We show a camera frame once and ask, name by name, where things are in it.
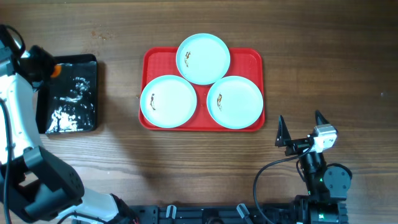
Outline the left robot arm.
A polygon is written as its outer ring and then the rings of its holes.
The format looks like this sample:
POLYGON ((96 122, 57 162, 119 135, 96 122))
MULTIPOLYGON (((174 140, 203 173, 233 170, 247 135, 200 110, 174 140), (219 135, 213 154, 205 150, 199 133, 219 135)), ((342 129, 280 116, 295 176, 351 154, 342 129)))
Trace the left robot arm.
POLYGON ((22 37, 1 25, 1 203, 6 223, 14 213, 26 223, 139 223, 139 216, 114 194, 84 187, 75 169, 44 148, 34 116, 35 91, 62 72, 42 47, 26 50, 22 37))

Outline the orange sponge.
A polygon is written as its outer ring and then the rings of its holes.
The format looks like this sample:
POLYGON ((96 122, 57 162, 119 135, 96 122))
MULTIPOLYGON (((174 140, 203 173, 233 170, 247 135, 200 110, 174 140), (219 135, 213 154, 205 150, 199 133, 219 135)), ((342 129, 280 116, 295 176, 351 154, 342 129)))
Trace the orange sponge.
POLYGON ((57 64, 56 66, 54 66, 54 70, 53 73, 51 74, 51 78, 57 78, 60 73, 62 71, 62 66, 60 64, 57 64))

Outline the light blue plate top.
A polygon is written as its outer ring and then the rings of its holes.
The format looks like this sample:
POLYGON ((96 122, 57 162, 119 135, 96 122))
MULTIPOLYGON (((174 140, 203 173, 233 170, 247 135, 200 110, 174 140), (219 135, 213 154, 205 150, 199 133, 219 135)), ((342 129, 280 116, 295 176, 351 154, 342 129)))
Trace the light blue plate top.
POLYGON ((231 63, 226 44, 217 36, 199 33, 178 47, 175 62, 180 74, 196 85, 210 85, 223 78, 231 63))

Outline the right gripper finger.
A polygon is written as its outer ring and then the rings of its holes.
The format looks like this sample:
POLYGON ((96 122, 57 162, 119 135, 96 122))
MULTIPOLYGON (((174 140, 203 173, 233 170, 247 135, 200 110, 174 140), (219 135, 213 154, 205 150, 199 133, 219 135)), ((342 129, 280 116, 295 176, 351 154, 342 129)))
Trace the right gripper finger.
POLYGON ((288 146, 291 144, 291 137, 289 134, 289 131, 287 129, 287 126, 285 124, 284 118, 282 115, 279 116, 279 122, 278 122, 278 130, 277 130, 277 136, 275 140, 275 146, 277 147, 282 147, 282 146, 288 146))
POLYGON ((319 110, 315 111, 315 122, 317 126, 329 123, 329 121, 321 114, 319 110))

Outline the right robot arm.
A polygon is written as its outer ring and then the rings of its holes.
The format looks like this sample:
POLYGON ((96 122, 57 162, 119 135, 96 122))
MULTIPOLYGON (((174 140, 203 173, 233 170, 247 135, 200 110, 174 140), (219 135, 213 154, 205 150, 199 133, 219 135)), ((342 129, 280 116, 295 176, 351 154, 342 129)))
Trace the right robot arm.
POLYGON ((292 139, 284 118, 279 117, 275 145, 286 147, 286 156, 297 156, 300 175, 308 194, 298 195, 277 209, 277 223, 348 223, 344 201, 351 187, 352 172, 338 163, 328 164, 323 152, 335 144, 338 130, 316 110, 316 126, 305 138, 292 139))

